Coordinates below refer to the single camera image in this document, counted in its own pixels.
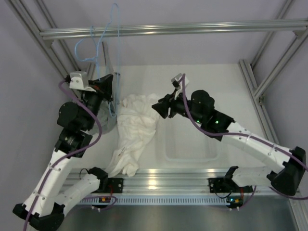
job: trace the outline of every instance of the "clear plastic container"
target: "clear plastic container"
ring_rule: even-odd
[[[172,162],[207,162],[222,153],[219,141],[198,131],[191,121],[180,115],[167,119],[166,159]]]

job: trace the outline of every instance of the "metal grate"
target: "metal grate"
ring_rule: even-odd
[[[98,198],[84,199],[79,205],[107,205]],[[119,196],[117,205],[229,205],[215,196]]]

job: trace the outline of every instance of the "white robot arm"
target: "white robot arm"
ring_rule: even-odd
[[[204,90],[194,91],[191,100],[187,100],[186,79],[182,74],[174,77],[171,80],[175,87],[173,93],[167,94],[152,108],[162,118],[172,118],[176,114],[188,117],[205,135],[231,144],[265,164],[265,167],[257,168],[233,166],[223,179],[225,184],[270,186],[283,194],[295,195],[305,172],[301,165],[306,162],[305,151],[299,147],[290,150],[251,133],[230,116],[215,110],[215,100]],[[301,164],[290,157],[295,157]]]
[[[90,81],[86,72],[73,72],[65,80],[70,88],[80,91],[81,103],[95,116],[103,100],[112,100],[113,75]],[[64,129],[43,176],[25,202],[13,209],[17,216],[39,231],[57,230],[67,213],[90,193],[110,191],[108,174],[94,167],[83,179],[59,194],[68,174],[89,146],[92,136],[85,131],[93,128],[94,119],[78,104],[66,102],[59,109],[57,124]]]

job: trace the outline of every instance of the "metal extrusion bar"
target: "metal extrusion bar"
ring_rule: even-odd
[[[251,97],[251,100],[253,102],[253,106],[255,108],[257,117],[260,121],[261,128],[263,130],[263,133],[264,133],[266,139],[271,141],[271,142],[274,142],[274,143],[279,143],[278,138],[275,134],[273,125],[270,121],[270,118],[268,116],[268,113],[267,113],[264,105],[262,105],[261,102],[257,101],[254,98],[254,92],[257,88],[257,82],[256,82],[256,79],[254,77],[254,74],[252,72],[252,69],[251,69],[249,62],[247,60],[240,60],[239,66],[240,66],[240,69],[241,69],[242,74],[244,76],[244,80],[245,80],[245,83],[248,87],[250,97]]]
[[[45,17],[46,21],[48,22],[49,26],[51,28],[57,28],[56,23],[54,22],[51,14],[48,11],[48,8],[46,7],[45,3],[43,0],[34,0],[34,2],[37,4],[38,8],[42,12],[43,16]],[[79,70],[79,66],[74,59],[71,51],[69,50],[67,44],[65,43],[64,40],[59,40],[60,47],[63,49],[65,55],[67,56],[68,60],[71,62],[72,66],[75,68],[75,70]]]
[[[302,197],[301,193],[297,193],[296,196]],[[303,201],[289,200],[290,207],[293,211],[295,221],[299,231],[308,230],[308,211]]]
[[[286,0],[284,2],[283,6],[281,7],[281,9],[279,10],[279,13],[276,16],[276,19],[283,19],[283,18],[285,18],[285,16],[289,12],[289,10],[290,10],[290,8],[291,8],[291,6],[293,5],[294,2],[295,2],[295,0]],[[255,55],[254,59],[251,62],[251,68],[252,69],[255,68],[257,62],[259,61],[260,57],[264,53],[264,50],[268,47],[269,43],[274,38],[274,35],[275,35],[275,32],[269,32],[266,35],[266,37],[264,38],[264,40],[262,41],[261,46],[258,49],[257,54]]]
[[[296,37],[293,39],[291,45],[288,47],[286,52],[283,54],[281,59],[277,62],[276,66],[269,74],[267,78],[265,78],[260,86],[256,89],[254,98],[259,99],[264,92],[269,88],[272,82],[279,76],[280,72],[286,67],[291,58],[296,54],[299,48],[304,44],[304,42],[308,38],[308,29],[305,30],[304,34],[300,37]]]
[[[139,169],[134,177],[119,175],[124,179],[124,196],[213,196],[208,178],[223,177],[229,169]],[[61,191],[79,181],[80,169],[73,169]],[[276,195],[268,187],[258,187],[257,195]]]
[[[259,20],[242,22],[218,22],[218,23],[190,23],[169,25],[144,25],[121,26],[120,36],[142,35],[172,35],[172,34],[198,34],[198,33],[224,33],[224,32],[258,32],[258,31],[293,31],[305,30],[308,26],[307,19],[281,19]],[[92,30],[95,37],[101,36],[104,27]],[[45,29],[40,35],[45,40],[90,38],[90,28]],[[107,29],[105,37],[116,37],[117,27]]]
[[[56,52],[52,48],[48,47],[45,41],[40,36],[39,28],[36,22],[31,17],[31,14],[29,13],[27,7],[20,0],[6,0],[6,2],[10,6],[11,10],[15,13],[19,21],[23,24],[25,29],[28,31],[28,33],[31,35],[33,40],[37,43],[39,48],[43,51],[47,59],[57,70],[59,75],[64,78],[68,74],[68,71],[62,64]]]
[[[104,53],[104,60],[105,66],[108,73],[115,75],[114,68],[112,67],[110,55],[109,55],[109,47],[107,42],[102,42],[103,53]]]

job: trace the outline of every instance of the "crumpled fabric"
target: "crumpled fabric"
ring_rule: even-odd
[[[114,177],[122,171],[132,177],[139,168],[138,160],[156,132],[159,114],[152,108],[159,97],[155,94],[130,95],[119,105],[117,128],[118,148],[105,171]]]

